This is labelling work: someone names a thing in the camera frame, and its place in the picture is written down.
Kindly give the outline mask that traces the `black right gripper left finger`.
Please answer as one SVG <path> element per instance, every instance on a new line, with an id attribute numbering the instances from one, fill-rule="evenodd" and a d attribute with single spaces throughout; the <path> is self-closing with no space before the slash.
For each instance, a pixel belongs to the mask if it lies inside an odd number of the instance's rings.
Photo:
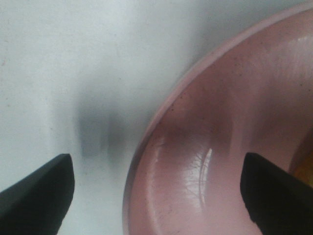
<path id="1" fill-rule="evenodd" d="M 0 233 L 57 234 L 73 194 L 71 155 L 60 154 L 0 193 Z"/>

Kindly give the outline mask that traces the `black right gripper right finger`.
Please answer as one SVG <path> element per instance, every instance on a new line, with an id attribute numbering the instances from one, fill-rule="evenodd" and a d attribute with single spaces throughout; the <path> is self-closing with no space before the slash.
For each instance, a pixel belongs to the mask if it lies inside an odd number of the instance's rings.
<path id="1" fill-rule="evenodd" d="M 240 192 L 264 235 L 311 235 L 313 189 L 257 153 L 246 153 Z"/>

